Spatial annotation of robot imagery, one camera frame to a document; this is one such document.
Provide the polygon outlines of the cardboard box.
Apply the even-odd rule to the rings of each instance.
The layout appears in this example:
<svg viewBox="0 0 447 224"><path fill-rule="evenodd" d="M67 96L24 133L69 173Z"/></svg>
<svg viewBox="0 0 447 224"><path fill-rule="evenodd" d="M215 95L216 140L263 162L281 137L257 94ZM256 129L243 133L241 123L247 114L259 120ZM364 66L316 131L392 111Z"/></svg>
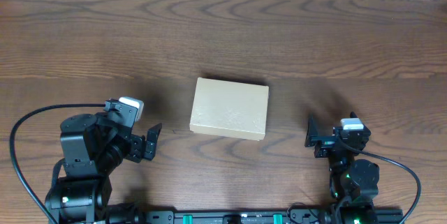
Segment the cardboard box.
<svg viewBox="0 0 447 224"><path fill-rule="evenodd" d="M194 133L263 140L269 87L199 77L189 128Z"/></svg>

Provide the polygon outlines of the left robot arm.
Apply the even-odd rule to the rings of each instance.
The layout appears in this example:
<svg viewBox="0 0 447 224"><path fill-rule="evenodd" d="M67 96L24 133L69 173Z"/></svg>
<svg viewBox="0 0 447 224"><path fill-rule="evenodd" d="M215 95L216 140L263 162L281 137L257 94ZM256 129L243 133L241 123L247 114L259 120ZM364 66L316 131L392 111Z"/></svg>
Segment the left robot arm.
<svg viewBox="0 0 447 224"><path fill-rule="evenodd" d="M143 102L110 99L102 112L65 119L60 142L64 157L53 168L45 207L56 223L144 223L145 215L132 203L110 205L110 174L123 160L152 160L162 125L146 135L134 135Z"/></svg>

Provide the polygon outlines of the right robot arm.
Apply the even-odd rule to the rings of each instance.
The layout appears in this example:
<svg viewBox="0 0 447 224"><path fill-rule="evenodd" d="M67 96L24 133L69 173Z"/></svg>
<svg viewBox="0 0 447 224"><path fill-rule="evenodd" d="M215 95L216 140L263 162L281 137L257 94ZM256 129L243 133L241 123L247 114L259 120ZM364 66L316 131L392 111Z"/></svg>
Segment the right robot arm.
<svg viewBox="0 0 447 224"><path fill-rule="evenodd" d="M316 120L309 117L306 147L314 148L315 158L329 163L331 196L336 200L318 214L319 223L377 223L373 199L377 196L379 166L365 159L356 159L371 135L354 112L342 119L332 134L318 132Z"/></svg>

